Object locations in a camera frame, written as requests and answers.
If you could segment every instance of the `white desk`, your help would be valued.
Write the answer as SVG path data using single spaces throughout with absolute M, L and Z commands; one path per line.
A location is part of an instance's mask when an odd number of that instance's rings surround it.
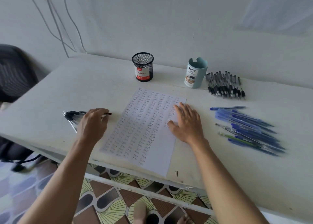
M 155 64 L 153 75 L 150 82 L 137 81 L 132 62 L 126 60 L 86 54 L 67 59 L 1 113 L 0 135 L 24 146 L 65 155 L 75 132 L 62 116 L 63 110 L 110 109 L 113 115 L 105 133 L 109 134 L 138 87 L 185 97 L 201 115 L 212 149 L 258 206 L 313 220 L 313 90 L 242 79 L 247 100 L 225 100 L 209 95 L 205 83 L 200 89 L 186 88 L 185 69 Z M 214 125 L 214 112 L 209 108 L 233 105 L 245 105 L 245 113 L 275 125 L 287 154 L 273 157 L 218 136 L 220 128 Z M 101 141 L 89 162 L 180 188 L 203 189 L 192 150 L 178 140 L 166 177 L 101 153 L 100 146 Z

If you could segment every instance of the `label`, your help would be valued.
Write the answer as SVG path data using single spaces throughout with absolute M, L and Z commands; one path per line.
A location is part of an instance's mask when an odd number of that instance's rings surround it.
M 188 66 L 185 76 L 185 85 L 192 88 L 194 86 L 197 74 L 198 74 L 197 69 L 193 69 L 192 67 Z
M 150 73 L 149 73 L 149 68 L 138 68 L 135 67 L 135 76 L 138 79 L 150 79 Z

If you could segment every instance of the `left hand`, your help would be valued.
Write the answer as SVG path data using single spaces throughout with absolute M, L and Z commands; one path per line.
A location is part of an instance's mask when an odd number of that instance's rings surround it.
M 78 125 L 77 140 L 94 146 L 106 130 L 109 116 L 101 117 L 108 112 L 108 109 L 103 108 L 89 110 Z

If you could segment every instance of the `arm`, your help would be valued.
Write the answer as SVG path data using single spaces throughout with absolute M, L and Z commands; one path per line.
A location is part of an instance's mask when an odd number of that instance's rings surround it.
M 71 150 L 18 224 L 72 222 L 89 156 L 106 130 L 108 116 L 101 116 L 107 112 L 92 109 L 84 115 Z
M 205 189 L 220 224 L 268 224 L 260 210 L 239 187 L 203 136 L 199 114 L 188 104 L 175 106 L 178 126 L 168 122 L 172 133 L 188 143 L 196 156 Z

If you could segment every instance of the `bare foot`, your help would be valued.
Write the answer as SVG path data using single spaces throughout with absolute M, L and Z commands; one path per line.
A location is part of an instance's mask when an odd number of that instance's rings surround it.
M 182 216 L 177 222 L 177 224 L 192 224 L 192 223 L 193 221 L 188 216 Z
M 142 201 L 138 201 L 134 207 L 134 224 L 144 224 L 146 222 L 146 205 Z

